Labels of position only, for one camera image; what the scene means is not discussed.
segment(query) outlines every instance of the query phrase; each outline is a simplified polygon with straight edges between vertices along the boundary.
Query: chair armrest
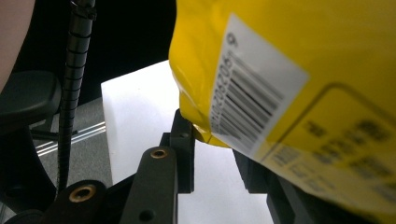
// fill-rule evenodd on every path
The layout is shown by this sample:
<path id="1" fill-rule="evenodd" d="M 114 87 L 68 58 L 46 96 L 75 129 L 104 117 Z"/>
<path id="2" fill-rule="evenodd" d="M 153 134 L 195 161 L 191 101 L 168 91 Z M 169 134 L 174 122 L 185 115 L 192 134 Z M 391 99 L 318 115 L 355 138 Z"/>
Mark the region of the chair armrest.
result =
<path id="1" fill-rule="evenodd" d="M 12 74 L 0 94 L 0 134 L 53 115 L 61 100 L 58 78 L 46 71 Z"/>

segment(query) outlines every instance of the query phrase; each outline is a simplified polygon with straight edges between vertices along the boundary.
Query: white label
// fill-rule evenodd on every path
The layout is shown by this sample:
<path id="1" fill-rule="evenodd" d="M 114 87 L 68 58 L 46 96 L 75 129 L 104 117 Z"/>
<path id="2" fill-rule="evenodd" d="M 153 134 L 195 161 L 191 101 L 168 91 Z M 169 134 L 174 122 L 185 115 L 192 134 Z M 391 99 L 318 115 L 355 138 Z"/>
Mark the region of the white label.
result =
<path id="1" fill-rule="evenodd" d="M 210 108 L 211 131 L 252 157 L 308 75 L 234 14 L 222 43 Z"/>

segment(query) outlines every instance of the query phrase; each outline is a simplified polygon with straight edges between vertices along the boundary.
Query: yellow package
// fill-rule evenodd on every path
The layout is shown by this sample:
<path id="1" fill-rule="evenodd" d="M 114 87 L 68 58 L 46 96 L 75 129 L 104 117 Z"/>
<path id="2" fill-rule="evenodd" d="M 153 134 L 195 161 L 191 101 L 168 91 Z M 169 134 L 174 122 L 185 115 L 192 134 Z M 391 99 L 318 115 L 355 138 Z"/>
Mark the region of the yellow package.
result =
<path id="1" fill-rule="evenodd" d="M 170 64 L 199 140 L 396 220 L 396 2 L 177 1 Z"/>

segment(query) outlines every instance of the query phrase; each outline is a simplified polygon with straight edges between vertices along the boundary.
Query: screw hole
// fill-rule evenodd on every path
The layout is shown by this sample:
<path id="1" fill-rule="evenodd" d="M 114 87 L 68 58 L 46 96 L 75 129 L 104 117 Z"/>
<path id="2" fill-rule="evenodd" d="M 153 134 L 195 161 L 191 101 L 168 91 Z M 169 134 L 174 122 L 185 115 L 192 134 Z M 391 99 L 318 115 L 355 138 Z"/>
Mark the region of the screw hole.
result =
<path id="1" fill-rule="evenodd" d="M 96 186 L 85 185 L 72 191 L 69 200 L 72 203 L 82 203 L 89 200 L 96 192 Z"/>
<path id="2" fill-rule="evenodd" d="M 146 210 L 140 213 L 139 219 L 143 222 L 149 222 L 155 218 L 155 213 L 152 210 Z"/>
<path id="3" fill-rule="evenodd" d="M 163 149 L 157 149 L 157 150 L 151 152 L 151 157 L 154 159 L 162 159 L 162 158 L 166 157 L 167 155 L 168 155 L 168 153 Z"/>

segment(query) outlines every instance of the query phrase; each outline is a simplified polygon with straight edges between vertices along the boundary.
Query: black cable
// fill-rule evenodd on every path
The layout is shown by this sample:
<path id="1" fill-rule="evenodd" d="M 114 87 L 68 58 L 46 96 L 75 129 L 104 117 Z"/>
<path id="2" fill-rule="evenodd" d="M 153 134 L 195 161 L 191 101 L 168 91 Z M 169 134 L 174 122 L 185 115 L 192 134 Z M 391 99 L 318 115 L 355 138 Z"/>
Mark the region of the black cable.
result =
<path id="1" fill-rule="evenodd" d="M 96 20 L 95 0 L 71 0 L 70 4 L 72 12 L 59 116 L 58 193 L 67 187 L 74 117 L 90 45 L 92 22 Z"/>

